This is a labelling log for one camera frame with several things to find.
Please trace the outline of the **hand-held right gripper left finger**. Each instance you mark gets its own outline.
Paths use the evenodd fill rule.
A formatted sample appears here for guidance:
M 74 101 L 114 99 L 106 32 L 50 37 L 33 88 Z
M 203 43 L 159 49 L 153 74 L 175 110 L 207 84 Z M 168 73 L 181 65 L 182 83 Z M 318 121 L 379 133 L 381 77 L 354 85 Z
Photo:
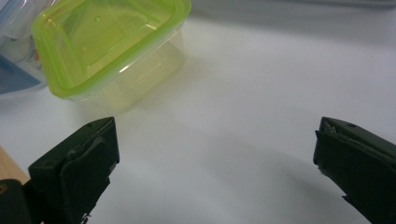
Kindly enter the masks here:
M 116 122 L 89 122 L 33 162 L 28 192 L 38 221 L 85 224 L 120 162 Z

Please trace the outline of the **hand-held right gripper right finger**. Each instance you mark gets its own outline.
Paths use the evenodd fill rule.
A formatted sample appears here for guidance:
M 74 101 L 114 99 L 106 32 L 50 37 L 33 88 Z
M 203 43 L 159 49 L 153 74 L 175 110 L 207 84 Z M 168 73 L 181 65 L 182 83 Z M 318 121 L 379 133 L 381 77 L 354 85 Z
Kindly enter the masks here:
M 372 224 L 396 224 L 396 145 L 362 127 L 324 117 L 313 163 Z

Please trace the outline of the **clear container with blue lid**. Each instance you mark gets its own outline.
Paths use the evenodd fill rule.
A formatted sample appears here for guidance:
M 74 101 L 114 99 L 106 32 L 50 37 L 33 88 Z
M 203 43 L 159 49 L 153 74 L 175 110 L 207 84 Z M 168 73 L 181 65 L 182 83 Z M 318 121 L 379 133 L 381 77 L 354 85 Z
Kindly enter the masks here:
M 40 90 L 47 82 L 31 26 L 59 0 L 0 0 L 0 99 Z

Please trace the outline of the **clear container with green lid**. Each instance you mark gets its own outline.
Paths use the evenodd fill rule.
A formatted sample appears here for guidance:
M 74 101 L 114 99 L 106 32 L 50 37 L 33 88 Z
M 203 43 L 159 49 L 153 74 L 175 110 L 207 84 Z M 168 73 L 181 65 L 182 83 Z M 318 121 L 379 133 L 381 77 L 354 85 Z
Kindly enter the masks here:
M 185 63 L 191 0 L 60 0 L 32 24 L 51 93 L 108 114 L 129 109 Z

